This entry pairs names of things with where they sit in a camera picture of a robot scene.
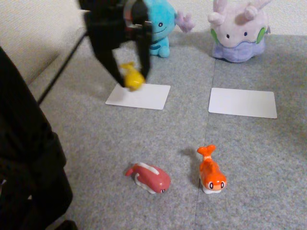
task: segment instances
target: green spot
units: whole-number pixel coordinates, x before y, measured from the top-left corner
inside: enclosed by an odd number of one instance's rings
[[[216,35],[216,32],[214,31],[214,29],[211,29],[211,35],[212,35],[213,39],[215,40],[215,42],[218,44],[219,40],[217,39],[217,35]]]
[[[258,34],[258,37],[257,37],[257,44],[259,44],[261,42],[264,35],[265,35],[265,28],[262,28],[260,30],[259,34]]]

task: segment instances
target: orange toy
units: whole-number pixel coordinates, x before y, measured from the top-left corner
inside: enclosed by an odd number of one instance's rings
[[[220,171],[218,164],[212,160],[214,145],[198,148],[197,152],[203,156],[200,164],[200,179],[205,194],[220,193],[227,184],[226,177]]]

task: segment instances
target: gray carpet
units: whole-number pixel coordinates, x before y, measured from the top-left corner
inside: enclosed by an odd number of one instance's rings
[[[170,45],[168,59],[152,57],[148,77],[171,85],[162,111],[106,105],[115,82],[88,40],[44,101],[74,192],[50,229],[64,219],[80,230],[306,229],[307,38],[270,35],[265,55],[241,64],[210,57],[208,33],[173,33]],[[65,55],[30,85],[36,98]],[[138,62],[132,43],[116,56]],[[278,119],[209,114],[212,87],[273,91]],[[228,180],[220,194],[199,186],[196,149],[209,144]],[[140,161],[171,176],[166,193],[124,176]]]

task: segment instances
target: yellow fish figure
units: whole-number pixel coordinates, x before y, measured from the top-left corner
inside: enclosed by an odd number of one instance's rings
[[[134,68],[134,62],[121,64],[120,67],[126,70],[125,86],[131,91],[138,90],[145,82],[143,75]]]

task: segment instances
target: white paper sheet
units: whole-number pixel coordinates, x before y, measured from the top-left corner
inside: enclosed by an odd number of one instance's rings
[[[212,88],[209,112],[277,118],[273,92]]]
[[[170,88],[169,85],[143,84],[137,91],[130,92],[117,84],[106,104],[163,110]]]

